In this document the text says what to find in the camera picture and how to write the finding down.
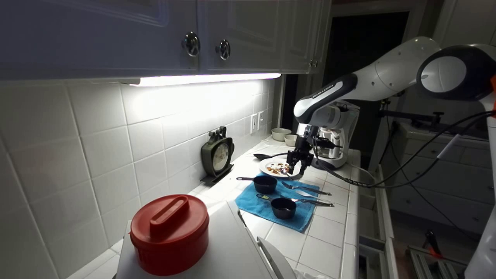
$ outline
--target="under-cabinet light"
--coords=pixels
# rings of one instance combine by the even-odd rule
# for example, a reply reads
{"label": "under-cabinet light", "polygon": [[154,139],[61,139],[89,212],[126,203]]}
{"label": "under-cabinet light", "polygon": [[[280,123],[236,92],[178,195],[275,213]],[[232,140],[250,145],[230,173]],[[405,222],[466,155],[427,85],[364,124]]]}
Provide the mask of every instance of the under-cabinet light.
{"label": "under-cabinet light", "polygon": [[205,83],[233,80],[269,79],[278,78],[280,73],[242,73],[242,74],[199,74],[199,75],[169,75],[142,77],[138,84],[132,86],[164,86],[190,83]]}

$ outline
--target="black measuring cup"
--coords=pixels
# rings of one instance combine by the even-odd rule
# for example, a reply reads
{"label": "black measuring cup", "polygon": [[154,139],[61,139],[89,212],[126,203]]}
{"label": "black measuring cup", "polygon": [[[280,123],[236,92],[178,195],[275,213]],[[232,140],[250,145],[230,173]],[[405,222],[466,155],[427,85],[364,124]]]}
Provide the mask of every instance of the black measuring cup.
{"label": "black measuring cup", "polygon": [[296,212],[296,202],[287,198],[271,198],[266,195],[256,194],[257,197],[270,201],[272,212],[279,219],[291,219]]}
{"label": "black measuring cup", "polygon": [[237,180],[253,180],[255,190],[261,194],[272,194],[276,189],[277,179],[272,176],[260,175],[257,177],[238,177]]}

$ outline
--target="white plate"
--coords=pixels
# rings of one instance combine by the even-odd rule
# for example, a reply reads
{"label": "white plate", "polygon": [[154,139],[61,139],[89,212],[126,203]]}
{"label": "white plate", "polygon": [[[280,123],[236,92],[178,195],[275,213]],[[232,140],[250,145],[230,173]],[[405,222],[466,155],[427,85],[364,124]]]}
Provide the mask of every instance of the white plate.
{"label": "white plate", "polygon": [[[275,174],[275,173],[267,170],[267,167],[270,167],[272,164],[277,165],[278,163],[283,163],[284,165],[287,164],[286,159],[283,159],[283,158],[268,158],[268,159],[262,160],[260,162],[260,165],[259,165],[260,170],[262,172],[264,172],[265,174],[268,174],[268,175],[273,176],[273,177],[288,177],[286,174]],[[299,174],[301,166],[302,166],[302,163],[298,162],[295,165],[295,170],[293,171],[293,174],[290,174],[289,176],[296,176],[297,174]]]}

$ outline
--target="red container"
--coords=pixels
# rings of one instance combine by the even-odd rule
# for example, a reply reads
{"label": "red container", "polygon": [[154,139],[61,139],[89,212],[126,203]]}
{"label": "red container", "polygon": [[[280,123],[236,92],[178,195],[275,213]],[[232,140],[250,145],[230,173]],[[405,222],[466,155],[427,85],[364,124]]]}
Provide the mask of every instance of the red container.
{"label": "red container", "polygon": [[189,195],[170,195],[142,207],[131,222],[131,242],[146,272],[169,276],[192,267],[208,247],[207,207]]}

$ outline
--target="clock face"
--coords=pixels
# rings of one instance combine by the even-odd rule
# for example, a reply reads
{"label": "clock face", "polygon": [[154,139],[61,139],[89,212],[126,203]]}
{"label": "clock face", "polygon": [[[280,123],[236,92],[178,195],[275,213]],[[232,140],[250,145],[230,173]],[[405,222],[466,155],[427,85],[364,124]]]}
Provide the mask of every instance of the clock face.
{"label": "clock face", "polygon": [[227,164],[227,159],[229,158],[229,147],[227,144],[222,143],[215,149],[214,152],[214,158],[212,161],[214,171],[220,171],[222,170],[226,164]]}

